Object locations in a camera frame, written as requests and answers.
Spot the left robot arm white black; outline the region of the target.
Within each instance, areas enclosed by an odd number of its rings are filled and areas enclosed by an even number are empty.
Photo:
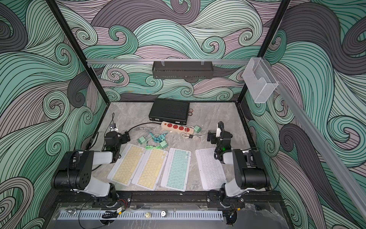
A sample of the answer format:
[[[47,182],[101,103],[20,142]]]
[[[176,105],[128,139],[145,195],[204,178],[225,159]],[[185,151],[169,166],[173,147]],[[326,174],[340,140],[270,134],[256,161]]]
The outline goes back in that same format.
[[[101,165],[116,163],[121,157],[121,145],[129,141],[131,138],[128,131],[123,134],[110,131],[104,137],[104,151],[66,152],[51,179],[51,187],[57,190],[83,192],[96,198],[108,197],[112,201],[117,201],[115,186],[95,178],[92,171]]]

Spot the white keyboard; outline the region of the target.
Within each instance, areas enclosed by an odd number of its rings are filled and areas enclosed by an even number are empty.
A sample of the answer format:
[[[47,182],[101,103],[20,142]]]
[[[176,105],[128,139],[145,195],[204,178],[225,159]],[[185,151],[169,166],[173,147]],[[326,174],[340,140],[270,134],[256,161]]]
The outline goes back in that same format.
[[[195,151],[202,187],[204,190],[220,189],[227,182],[223,166],[214,158],[215,148]]]

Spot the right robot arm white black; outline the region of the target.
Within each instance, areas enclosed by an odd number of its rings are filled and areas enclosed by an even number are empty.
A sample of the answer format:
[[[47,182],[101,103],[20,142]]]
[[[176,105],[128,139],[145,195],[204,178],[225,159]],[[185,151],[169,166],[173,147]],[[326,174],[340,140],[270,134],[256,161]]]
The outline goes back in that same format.
[[[270,176],[260,153],[256,148],[232,149],[232,137],[230,132],[219,129],[207,134],[207,141],[216,145],[214,159],[234,168],[234,178],[222,184],[220,195],[223,198],[233,198],[251,191],[265,192],[270,186]]]

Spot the light green charger adapter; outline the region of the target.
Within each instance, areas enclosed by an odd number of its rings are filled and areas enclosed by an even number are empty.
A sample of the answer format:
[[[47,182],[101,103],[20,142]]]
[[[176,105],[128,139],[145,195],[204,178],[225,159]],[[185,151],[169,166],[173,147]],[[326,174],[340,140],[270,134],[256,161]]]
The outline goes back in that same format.
[[[201,127],[199,127],[199,126],[195,126],[195,127],[194,127],[194,132],[195,132],[195,133],[197,133],[197,134],[199,134],[199,133],[201,132],[201,130],[202,130],[202,129],[201,129]]]
[[[145,139],[145,137],[144,137],[144,136],[141,136],[140,138],[138,138],[138,143],[139,143],[140,145],[145,144],[145,143],[146,143],[146,139]]]

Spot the green keyboard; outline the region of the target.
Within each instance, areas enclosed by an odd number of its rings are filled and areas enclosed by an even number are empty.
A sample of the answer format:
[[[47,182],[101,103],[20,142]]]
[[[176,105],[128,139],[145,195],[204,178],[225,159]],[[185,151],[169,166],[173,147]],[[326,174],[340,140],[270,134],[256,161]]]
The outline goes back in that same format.
[[[170,148],[165,164],[161,187],[186,191],[191,151]]]

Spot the yellow keyboard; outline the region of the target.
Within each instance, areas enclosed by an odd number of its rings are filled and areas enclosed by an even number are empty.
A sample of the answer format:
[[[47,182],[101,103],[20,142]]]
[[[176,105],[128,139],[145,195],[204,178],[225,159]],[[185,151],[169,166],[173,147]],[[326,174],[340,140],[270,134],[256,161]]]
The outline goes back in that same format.
[[[118,184],[129,186],[145,154],[145,148],[127,144],[107,178]]]
[[[161,149],[145,151],[132,183],[139,187],[154,191],[167,160],[168,152]]]

